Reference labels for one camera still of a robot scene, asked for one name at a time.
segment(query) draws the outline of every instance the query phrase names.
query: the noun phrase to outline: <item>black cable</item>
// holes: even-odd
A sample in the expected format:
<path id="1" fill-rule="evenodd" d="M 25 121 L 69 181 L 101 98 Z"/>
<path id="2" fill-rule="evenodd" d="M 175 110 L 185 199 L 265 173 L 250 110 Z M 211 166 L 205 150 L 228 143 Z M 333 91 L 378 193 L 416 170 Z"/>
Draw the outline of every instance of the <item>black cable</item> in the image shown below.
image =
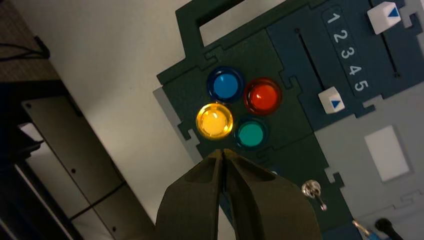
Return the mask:
<path id="1" fill-rule="evenodd" d="M 31 59 L 48 59 L 50 58 L 50 51 L 47 46 L 41 41 L 38 36 L 34 37 L 41 51 L 33 50 L 25 46 L 16 45 L 13 43 L 0 43 L 0 47 L 14 48 L 19 50 L 25 50 L 26 52 L 20 53 L 13 56 L 1 57 L 0 62 L 7 62 L 13 60 L 31 60 Z"/>

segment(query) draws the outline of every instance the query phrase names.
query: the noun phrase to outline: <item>number 1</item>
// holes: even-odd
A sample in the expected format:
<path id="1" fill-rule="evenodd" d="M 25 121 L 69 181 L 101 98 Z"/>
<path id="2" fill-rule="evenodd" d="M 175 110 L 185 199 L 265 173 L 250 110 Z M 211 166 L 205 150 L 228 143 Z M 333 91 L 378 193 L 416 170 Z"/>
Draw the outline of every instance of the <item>number 1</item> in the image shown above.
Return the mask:
<path id="1" fill-rule="evenodd" d="M 333 16 L 334 17 L 332 19 L 330 19 L 330 20 L 327 21 L 328 24 L 331 24 L 332 22 L 334 22 L 334 21 L 336 21 L 337 19 L 340 18 L 340 15 L 335 14 L 335 13 L 333 13 Z"/>

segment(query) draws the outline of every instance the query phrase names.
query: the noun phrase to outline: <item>white rectangle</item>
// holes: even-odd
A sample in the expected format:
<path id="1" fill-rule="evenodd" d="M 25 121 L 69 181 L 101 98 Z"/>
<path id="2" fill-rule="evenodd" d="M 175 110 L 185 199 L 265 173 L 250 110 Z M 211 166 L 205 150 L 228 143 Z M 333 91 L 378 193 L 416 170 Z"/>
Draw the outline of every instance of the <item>white rectangle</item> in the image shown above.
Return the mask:
<path id="1" fill-rule="evenodd" d="M 365 136 L 365 142 L 383 182 L 410 171 L 393 126 Z"/>

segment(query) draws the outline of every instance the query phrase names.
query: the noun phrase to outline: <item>rectangular cutout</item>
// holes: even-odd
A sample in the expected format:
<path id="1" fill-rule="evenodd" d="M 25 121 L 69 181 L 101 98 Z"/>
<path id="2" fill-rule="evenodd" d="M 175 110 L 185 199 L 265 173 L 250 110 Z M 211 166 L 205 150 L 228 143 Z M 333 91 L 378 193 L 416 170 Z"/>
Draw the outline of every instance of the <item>rectangular cutout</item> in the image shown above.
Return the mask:
<path id="1" fill-rule="evenodd" d="M 365 136 L 365 142 L 383 182 L 410 171 L 393 126 Z"/>
<path id="2" fill-rule="evenodd" d="M 200 27 L 207 46 L 286 0 L 244 0 Z"/>

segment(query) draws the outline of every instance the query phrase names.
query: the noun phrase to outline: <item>illuminated button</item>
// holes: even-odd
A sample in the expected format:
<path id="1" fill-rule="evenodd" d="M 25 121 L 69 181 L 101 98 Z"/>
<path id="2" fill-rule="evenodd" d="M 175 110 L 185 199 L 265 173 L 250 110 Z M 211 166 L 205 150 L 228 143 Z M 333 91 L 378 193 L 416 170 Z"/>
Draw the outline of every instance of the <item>illuminated button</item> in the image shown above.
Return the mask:
<path id="1" fill-rule="evenodd" d="M 232 67 L 220 66 L 209 74 L 207 90 L 214 100 L 232 103 L 240 98 L 245 81 L 240 72 Z"/>
<path id="2" fill-rule="evenodd" d="M 205 138 L 219 140 L 233 129 L 233 116 L 228 108 L 219 103 L 210 103 L 200 109 L 196 126 Z"/>
<path id="3" fill-rule="evenodd" d="M 240 125 L 237 130 L 237 140 L 246 148 L 254 148 L 264 142 L 265 127 L 256 120 L 248 120 Z"/>
<path id="4" fill-rule="evenodd" d="M 274 112 L 282 101 L 280 87 L 268 78 L 259 78 L 250 82 L 244 92 L 244 104 L 257 115 Z"/>
<path id="5" fill-rule="evenodd" d="M 239 83 L 234 75 L 221 74 L 215 79 L 213 89 L 220 98 L 229 99 L 237 93 Z"/>

